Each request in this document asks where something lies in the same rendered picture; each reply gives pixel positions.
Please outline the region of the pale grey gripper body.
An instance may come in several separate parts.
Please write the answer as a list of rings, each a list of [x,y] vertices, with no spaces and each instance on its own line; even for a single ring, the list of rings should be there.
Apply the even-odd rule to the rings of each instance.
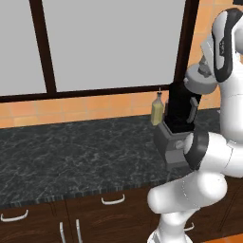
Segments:
[[[201,43],[201,50],[208,63],[208,65],[214,64],[214,40],[211,34]]]

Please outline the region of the grey round blender lid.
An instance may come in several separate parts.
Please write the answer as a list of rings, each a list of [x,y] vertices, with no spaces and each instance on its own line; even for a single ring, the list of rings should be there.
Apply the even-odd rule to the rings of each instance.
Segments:
[[[201,95],[213,93],[217,87],[217,81],[204,59],[188,67],[184,84],[189,91]]]

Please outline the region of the yellow oil bottle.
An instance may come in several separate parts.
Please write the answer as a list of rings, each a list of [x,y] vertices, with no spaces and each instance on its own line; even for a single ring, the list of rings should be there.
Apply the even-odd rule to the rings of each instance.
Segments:
[[[162,122],[164,104],[161,100],[161,95],[162,95],[162,92],[159,91],[157,93],[156,99],[152,102],[151,123],[153,125],[158,125],[160,122]]]

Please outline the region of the dark brown framed window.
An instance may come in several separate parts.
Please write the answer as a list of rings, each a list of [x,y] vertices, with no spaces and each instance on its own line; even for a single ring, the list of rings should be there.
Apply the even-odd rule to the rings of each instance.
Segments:
[[[37,94],[0,96],[0,103],[128,94],[157,91],[159,89],[169,89],[168,84],[157,84],[148,86],[141,85],[131,87],[58,92],[56,88],[53,64],[47,37],[47,26],[44,15],[43,2],[42,0],[28,0],[28,4],[30,6],[32,23],[34,26],[46,91],[44,93]],[[199,0],[186,0],[185,2],[173,83],[182,83],[184,79],[192,46],[198,6]]]

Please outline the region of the dark wood cupboard front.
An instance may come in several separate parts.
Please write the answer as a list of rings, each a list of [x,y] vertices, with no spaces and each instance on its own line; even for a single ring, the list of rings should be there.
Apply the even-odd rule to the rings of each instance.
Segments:
[[[194,243],[243,234],[243,178],[226,177],[227,194],[214,205],[201,208],[188,220],[187,234]]]

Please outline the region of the dark wood drawer front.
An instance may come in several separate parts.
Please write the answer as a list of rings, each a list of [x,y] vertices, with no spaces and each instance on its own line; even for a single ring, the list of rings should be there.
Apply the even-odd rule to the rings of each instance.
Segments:
[[[118,192],[110,192],[94,196],[84,196],[67,199],[66,206],[70,216],[91,215],[102,217],[103,215],[147,215],[149,208],[147,205],[148,187],[127,189]],[[101,198],[105,201],[112,201],[122,198],[125,201],[116,205],[103,205]]]
[[[41,203],[41,204],[29,205],[23,207],[1,209],[0,214],[4,214],[4,217],[15,217],[15,216],[23,215],[26,212],[26,210],[28,210],[28,216],[25,219],[15,221],[15,222],[7,222],[7,223],[0,221],[0,223],[37,224],[42,221],[48,221],[49,219],[53,218],[53,210],[50,203]]]

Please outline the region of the dark wood cupboard door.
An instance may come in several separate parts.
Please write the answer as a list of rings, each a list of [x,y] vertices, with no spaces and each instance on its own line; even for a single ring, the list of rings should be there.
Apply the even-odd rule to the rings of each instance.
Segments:
[[[58,221],[0,223],[0,243],[73,243],[69,227],[63,225],[63,230],[65,238],[61,236]]]
[[[147,215],[84,215],[74,219],[76,242],[76,219],[80,220],[83,243],[147,243],[149,235],[157,228],[159,216]]]

